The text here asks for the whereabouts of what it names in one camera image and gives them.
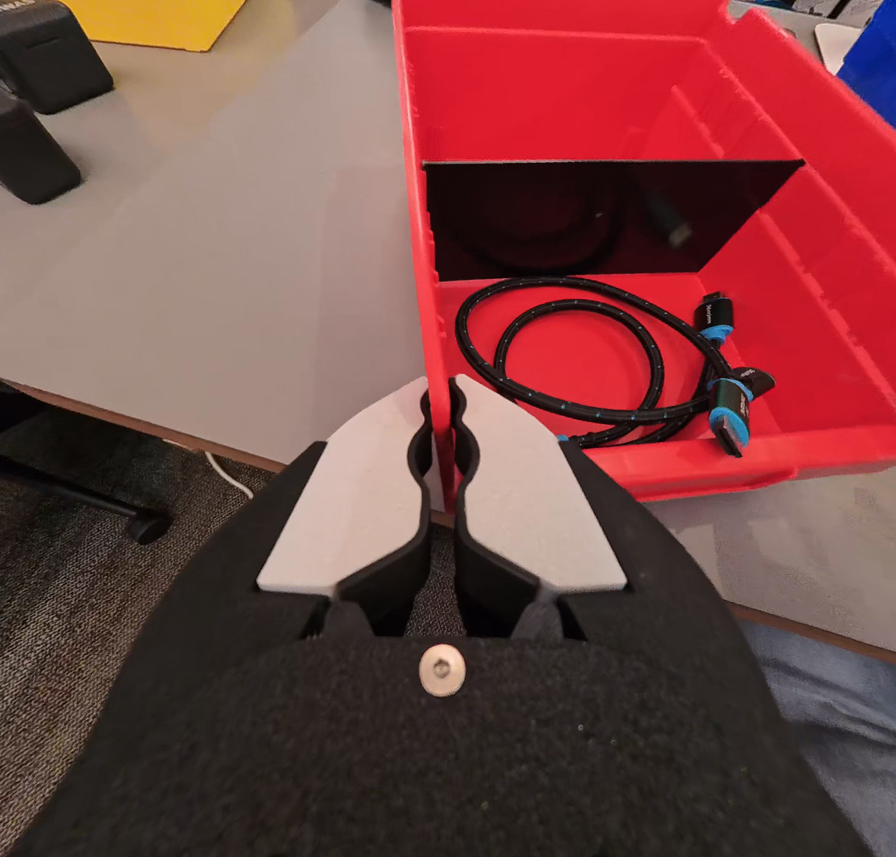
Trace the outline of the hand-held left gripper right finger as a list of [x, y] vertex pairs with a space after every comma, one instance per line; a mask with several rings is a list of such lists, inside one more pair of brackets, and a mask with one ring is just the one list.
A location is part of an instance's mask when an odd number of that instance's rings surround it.
[[452, 379], [455, 590], [468, 631], [512, 631], [538, 601], [628, 584], [568, 442], [466, 374]]

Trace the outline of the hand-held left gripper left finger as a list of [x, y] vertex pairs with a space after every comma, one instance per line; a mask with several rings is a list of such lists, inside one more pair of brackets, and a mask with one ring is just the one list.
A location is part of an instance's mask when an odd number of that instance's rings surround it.
[[404, 631], [430, 573], [431, 437], [425, 379], [337, 429], [257, 576], [259, 590], [353, 603], [375, 631]]

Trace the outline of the red plastic bin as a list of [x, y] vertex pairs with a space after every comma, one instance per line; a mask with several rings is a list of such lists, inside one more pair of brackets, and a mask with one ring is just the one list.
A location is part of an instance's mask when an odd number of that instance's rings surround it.
[[[671, 440], [586, 452], [645, 499], [745, 491], [894, 467], [894, 129], [760, 12], [729, 0], [392, 0], [411, 250], [435, 441], [460, 485], [452, 379], [489, 386], [455, 339], [465, 299], [501, 279], [442, 281], [434, 268], [423, 165], [541, 160], [803, 159], [776, 195], [697, 273], [577, 276], [686, 322], [722, 292], [734, 367], [770, 373], [743, 457], [699, 415]], [[546, 288], [474, 310], [487, 360]], [[693, 394], [702, 357], [628, 308], [666, 364], [660, 406]], [[560, 314], [525, 327], [510, 376], [554, 397], [632, 410], [648, 364], [621, 325]]]

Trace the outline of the blue plastic bin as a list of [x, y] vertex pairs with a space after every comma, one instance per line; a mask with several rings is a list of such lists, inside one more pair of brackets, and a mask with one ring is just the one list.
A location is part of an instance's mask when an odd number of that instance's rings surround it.
[[895, 0], [883, 0], [837, 74], [895, 127]]

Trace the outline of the black chair base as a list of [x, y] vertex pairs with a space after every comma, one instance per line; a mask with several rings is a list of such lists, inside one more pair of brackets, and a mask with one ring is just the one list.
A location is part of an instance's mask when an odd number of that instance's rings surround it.
[[[37, 398], [2, 382], [1, 431], [10, 430], [39, 415], [48, 407], [48, 404]], [[162, 509], [145, 508], [106, 496], [6, 456], [1, 457], [1, 478], [3, 481], [19, 484], [36, 493], [58, 496], [86, 507], [120, 516], [127, 521], [128, 538], [139, 545], [150, 545], [158, 541], [167, 533], [172, 524], [171, 515]]]

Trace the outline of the black bin divider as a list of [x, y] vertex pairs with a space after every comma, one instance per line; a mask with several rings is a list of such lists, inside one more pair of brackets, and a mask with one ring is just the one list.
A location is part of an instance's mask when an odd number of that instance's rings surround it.
[[803, 159], [423, 165], [442, 281], [697, 273]]

